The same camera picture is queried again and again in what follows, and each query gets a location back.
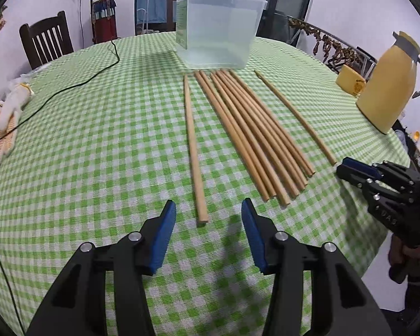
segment yellow pitcher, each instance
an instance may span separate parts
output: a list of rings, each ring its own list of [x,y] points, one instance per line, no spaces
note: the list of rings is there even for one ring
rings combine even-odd
[[[420,63],[420,47],[408,34],[393,33],[395,44],[379,59],[356,101],[362,114],[387,134],[411,98]],[[415,92],[412,98],[420,96]]]

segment translucent container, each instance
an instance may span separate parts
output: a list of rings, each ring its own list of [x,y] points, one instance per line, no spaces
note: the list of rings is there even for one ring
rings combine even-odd
[[[177,0],[177,53],[191,69],[244,68],[266,0]]]

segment human hand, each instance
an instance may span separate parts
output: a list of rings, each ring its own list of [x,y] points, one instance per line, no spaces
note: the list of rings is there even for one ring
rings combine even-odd
[[[403,245],[403,242],[397,236],[392,235],[388,258],[391,266],[404,263],[405,258],[415,259],[417,260],[417,267],[420,268],[420,246],[416,249],[410,249]]]

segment metal screw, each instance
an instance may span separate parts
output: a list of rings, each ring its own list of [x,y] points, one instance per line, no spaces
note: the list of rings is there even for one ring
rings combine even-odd
[[[92,250],[92,244],[90,242],[85,242],[79,248],[83,253],[87,253],[88,251]]]
[[[285,231],[277,231],[276,239],[278,241],[286,241],[289,238],[289,235]]]
[[[329,251],[330,253],[334,253],[337,249],[336,245],[332,242],[327,242],[323,247],[326,251]]]
[[[131,232],[128,236],[130,241],[139,241],[141,239],[141,233],[138,231]]]

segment gingham tablecloth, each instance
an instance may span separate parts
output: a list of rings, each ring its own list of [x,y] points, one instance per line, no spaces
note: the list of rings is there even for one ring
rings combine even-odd
[[[336,243],[358,273],[386,230],[366,212],[358,189],[342,182],[293,114],[256,78],[258,69],[295,105],[340,161],[387,159],[409,165],[396,135],[379,133],[336,75],[287,44],[256,38],[238,74],[278,116],[317,172],[287,208],[263,203],[217,115],[190,79],[209,223],[196,226],[182,79],[174,33],[115,42],[121,62],[87,85],[63,92],[19,129],[0,167],[0,255],[27,328],[67,260],[84,241],[117,242],[158,216],[167,199],[177,222],[164,265],[144,281],[158,335],[260,335],[273,276],[253,264],[241,202],[306,244]],[[34,78],[22,120],[52,93],[90,78],[116,60],[110,42],[52,63]],[[108,279],[108,328],[116,335]],[[305,276],[303,325],[309,326]],[[21,335],[0,272],[0,313]]]

